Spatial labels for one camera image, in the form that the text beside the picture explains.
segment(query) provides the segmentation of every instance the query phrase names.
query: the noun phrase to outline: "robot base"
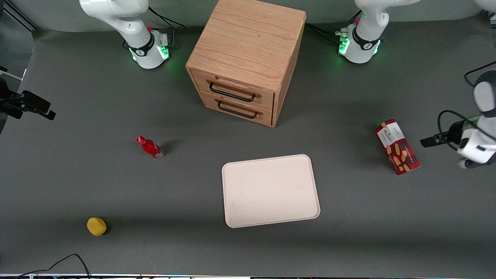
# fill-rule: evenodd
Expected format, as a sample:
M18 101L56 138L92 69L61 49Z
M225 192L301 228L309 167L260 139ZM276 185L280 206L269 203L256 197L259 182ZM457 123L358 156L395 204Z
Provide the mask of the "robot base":
M146 56L135 55L131 49L129 50L131 51L132 58L144 69L157 68L169 58L169 40L167 39L167 34L162 34L157 30L152 30L150 33L154 36L155 42Z
M371 44L370 49L362 50L360 45L350 36L351 31L356 26L356 24L350 24L348 27L341 29L339 34L341 34L342 42L339 45L338 53L346 57L350 62L363 64L368 62L377 53L380 41L375 46Z

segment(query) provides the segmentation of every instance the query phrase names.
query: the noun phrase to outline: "gray table surface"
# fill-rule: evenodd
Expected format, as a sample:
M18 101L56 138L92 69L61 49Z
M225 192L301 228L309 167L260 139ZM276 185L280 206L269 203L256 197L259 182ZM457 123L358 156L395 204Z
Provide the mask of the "gray table surface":
M477 114L463 74L496 59L486 17L391 23L366 65L306 29L275 129L202 105L184 68L199 34L178 32L155 70L140 69L117 32L36 34L21 90L57 116L9 119L0 137L0 272L78 253L92 273L496 277L494 167L462 170L446 146L419 143L439 111ZM422 163L406 175L374 134L390 118ZM151 159L137 135L167 155ZM225 163L301 153L317 219L224 223ZM111 232L92 236L92 216ZM53 272L83 269L73 259Z

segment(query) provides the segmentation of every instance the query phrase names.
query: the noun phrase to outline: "black cable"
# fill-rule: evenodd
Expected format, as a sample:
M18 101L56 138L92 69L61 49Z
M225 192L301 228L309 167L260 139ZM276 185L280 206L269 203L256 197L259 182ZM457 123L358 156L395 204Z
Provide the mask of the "black cable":
M22 21L20 21L17 17L15 17L12 13L10 13L8 10L4 9L4 11L8 14L10 14L10 16L12 18L14 18L17 22L19 22L22 26L24 26L24 28L26 28L29 32L31 32L31 29L29 29L29 27L27 27L26 25L24 25L24 23L22 23Z
M326 40L327 42L331 42L331 43L339 43L339 41L337 41L337 40L331 40L331 39L329 39L329 38L325 37L323 34L321 34L321 33L319 32L319 30L323 30L323 29L318 28L317 26L312 25L312 24L307 24L307 23L305 23L305 26L307 26L308 28L310 28L310 29L312 29L313 31L315 31L315 33L316 33L318 36L320 36L322 39Z
M486 65L484 65L484 66L482 66L482 67L479 67L479 68L477 68L477 69L475 69L475 70L471 70L471 71L466 72L466 73L463 75L463 78L465 79L465 82L466 82L468 85L470 85L471 87L475 87L475 84L471 83L471 82L468 80L468 77L467 77L467 76L468 76L469 74L473 73L473 72L476 72L476 71L478 71L478 70L482 70L482 69L484 69L484 68L486 68L486 67L489 67L489 66L491 66L491 65L493 65L493 64L496 64L496 61L491 62L491 63L489 63L489 64L486 64Z
M34 30L38 30L38 28L32 22L30 22L30 20L25 18L24 15L22 15L22 13L19 11L19 9L17 9L16 6L14 6L13 4L10 4L8 1L5 1L5 4L7 4L7 6L9 6L11 9L13 9L15 12L17 12L17 14L19 14L22 17L22 19L24 19L27 23L29 23L29 25L33 26Z
M39 273L39 272L45 272L45 271L49 271L50 269L52 269L54 266L56 266L58 263L62 262L63 260L69 258L70 256L76 256L80 262L83 264L84 266L84 271L86 271L86 275L88 275L88 278L91 276L90 275L90 272L88 271L88 268L86 267L86 264L84 263L83 259L78 255L78 254L70 254L69 256L59 260L58 262L54 263L50 268L48 269L40 269L40 270L35 270L35 271L30 271L30 272L26 272L24 274L21 274L19 276L16 276L14 279L19 279L23 276L26 276L26 275L29 275L29 274L33 274L33 273Z
M150 12L152 12L152 13L156 14L156 15L157 15L158 17L160 17L161 19L166 19L166 20L171 21L171 22L173 22L173 23L175 23L175 24L177 24L177 25L180 25L180 26L182 26L182 27L184 27L184 28L186 29L186 26L184 26L184 25L180 24L179 22L177 22L177 21L173 21L172 19L169 19L169 18L166 18L166 17L164 17L164 16L162 16L162 15L159 15L156 11L154 11L154 10L153 10L152 8L150 8L150 7L148 7L148 9L150 10Z
M169 23L167 20L163 19L161 16L159 16L159 18L160 18L161 20L163 20L166 24L168 24L168 25L169 25L172 29L175 29L175 27L174 27L174 26L172 26L172 24L171 24L171 23Z
M359 16L361 13L362 10L359 10L352 18L350 18L350 20L348 20L348 22L352 22L353 20L355 20L355 18L357 18L357 16Z
M458 116L459 118L463 119L464 121L470 123L470 125L474 126L474 128L478 129L479 131L481 131L481 133L485 134L486 136L488 136L490 139L496 141L496 138L489 135L486 131L482 130L481 128L479 128L479 126L477 126L476 124L474 123L471 123L469 121L468 118L466 118L465 116L457 113L456 111L452 111L452 110L443 110L439 113L439 115L437 116L437 129L439 130L439 133L442 133L442 129L441 129L441 116L445 113L451 113L451 114L454 114L456 116ZM453 150L457 150L454 146L452 146L449 142L447 142L448 146L451 147Z
M310 23L305 23L305 26L310 27L314 30L320 31L320 32L325 33L325 34L334 35L334 32L324 30L324 29L317 27L317 26L310 24Z

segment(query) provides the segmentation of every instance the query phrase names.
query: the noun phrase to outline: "green led light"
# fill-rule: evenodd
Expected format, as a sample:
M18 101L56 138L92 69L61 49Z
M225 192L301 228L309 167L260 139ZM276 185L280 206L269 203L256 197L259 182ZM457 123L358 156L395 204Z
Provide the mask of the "green led light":
M169 58L169 48L168 47L157 46L157 49L160 52L160 55L162 56L162 58L164 60Z
M134 61L136 61L136 57L134 57L134 53L132 52L131 48L129 48L129 52L131 52L132 59L133 59Z
M350 39L347 38L344 42L341 43L341 46L339 47L339 53L344 55L348 50L349 45L350 45Z
M377 42L377 46L375 47L375 50L373 51L373 54L376 54L377 53L377 50L379 49L379 45L380 45L380 40Z

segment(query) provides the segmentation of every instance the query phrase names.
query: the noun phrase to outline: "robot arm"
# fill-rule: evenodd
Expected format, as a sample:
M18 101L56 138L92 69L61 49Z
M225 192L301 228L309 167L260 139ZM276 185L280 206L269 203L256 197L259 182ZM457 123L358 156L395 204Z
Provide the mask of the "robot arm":
M148 0L79 0L83 11L116 29L127 44L133 59L145 69L158 67L169 58L168 38L149 31L137 16L148 10Z
M379 38L389 23L389 14L385 10L417 2L420 0L355 0L363 15L358 24L352 23L336 32L336 35L344 35L339 54L353 63L368 62L376 54Z
M473 162L487 163L495 154L496 140L496 70L483 73L476 81L474 87L475 104L481 111L482 116L477 121L477 127L463 131L460 146L457 152L466 159Z
M116 29L129 46L139 48L150 40L150 32L136 17L148 10L147 0L80 0L79 3L87 15Z

